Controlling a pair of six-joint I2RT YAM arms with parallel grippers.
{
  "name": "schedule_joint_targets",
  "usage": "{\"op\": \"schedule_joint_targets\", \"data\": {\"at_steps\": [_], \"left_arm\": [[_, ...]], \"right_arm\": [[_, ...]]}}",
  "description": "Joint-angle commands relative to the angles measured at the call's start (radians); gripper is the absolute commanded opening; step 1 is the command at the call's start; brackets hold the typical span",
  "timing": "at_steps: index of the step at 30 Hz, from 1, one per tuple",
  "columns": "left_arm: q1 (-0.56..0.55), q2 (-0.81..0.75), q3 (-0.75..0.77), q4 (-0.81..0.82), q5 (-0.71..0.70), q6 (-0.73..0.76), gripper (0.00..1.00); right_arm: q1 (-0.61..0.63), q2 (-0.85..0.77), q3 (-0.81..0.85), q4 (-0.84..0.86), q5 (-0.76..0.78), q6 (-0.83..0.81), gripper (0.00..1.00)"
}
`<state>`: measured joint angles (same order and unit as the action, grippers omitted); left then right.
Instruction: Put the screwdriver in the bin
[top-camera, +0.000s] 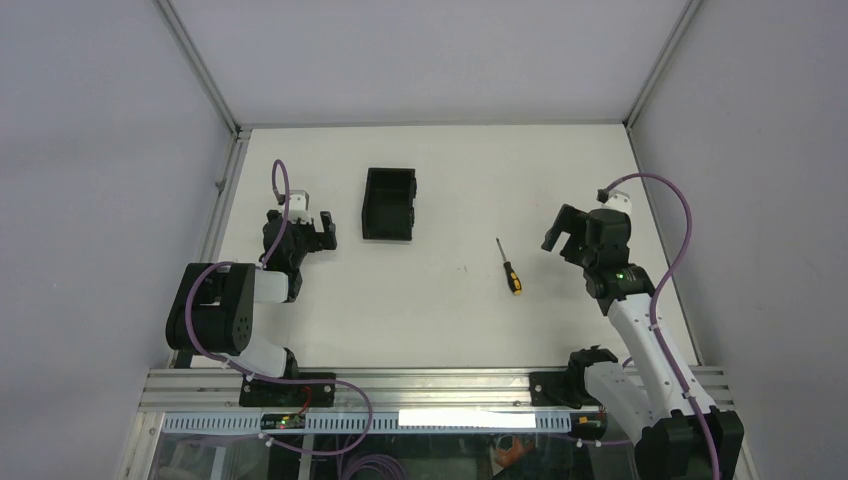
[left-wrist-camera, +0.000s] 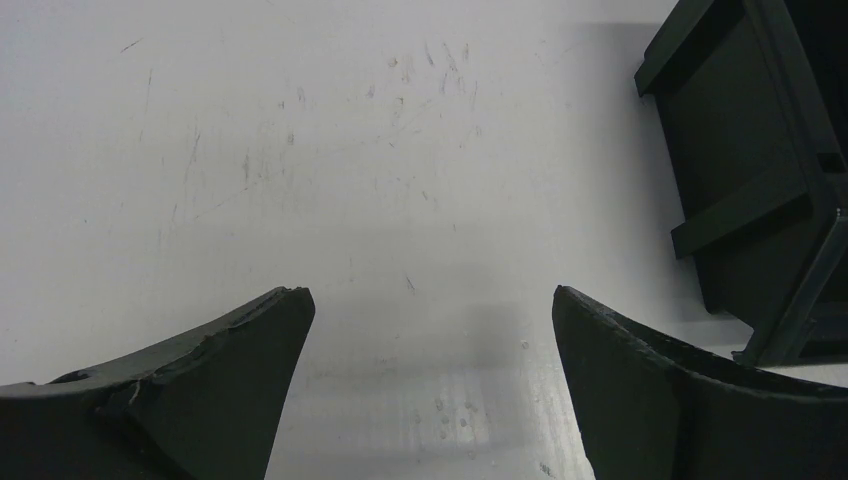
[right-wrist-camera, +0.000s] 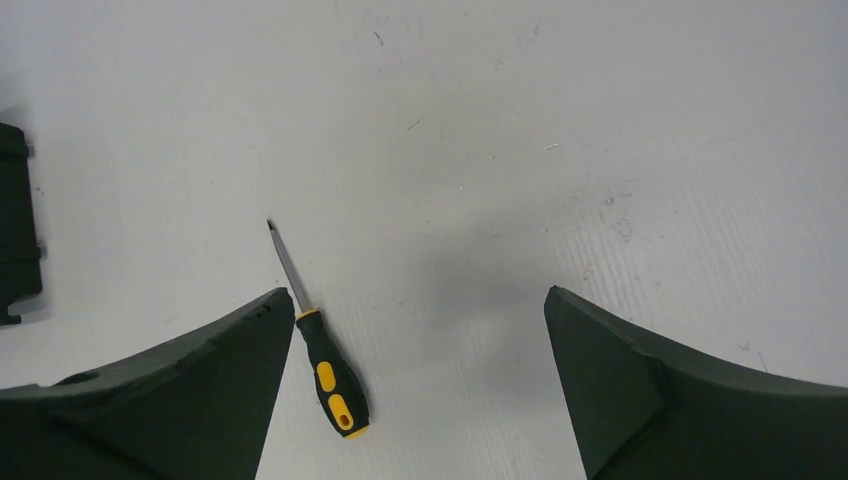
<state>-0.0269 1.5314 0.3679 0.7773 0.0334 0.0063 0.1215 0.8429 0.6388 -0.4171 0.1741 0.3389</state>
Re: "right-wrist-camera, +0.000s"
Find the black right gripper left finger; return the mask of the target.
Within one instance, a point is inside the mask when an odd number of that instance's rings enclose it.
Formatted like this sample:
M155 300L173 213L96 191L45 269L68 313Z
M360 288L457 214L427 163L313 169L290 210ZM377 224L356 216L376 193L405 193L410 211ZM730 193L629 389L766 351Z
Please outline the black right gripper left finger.
M125 359L1 393L5 479L252 479L294 328L276 288Z

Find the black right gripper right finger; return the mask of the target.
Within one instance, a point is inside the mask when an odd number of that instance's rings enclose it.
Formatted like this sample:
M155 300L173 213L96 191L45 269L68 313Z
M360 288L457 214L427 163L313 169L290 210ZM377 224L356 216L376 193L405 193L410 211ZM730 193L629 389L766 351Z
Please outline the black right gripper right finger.
M552 352L590 479L843 479L847 391L702 353L552 287Z

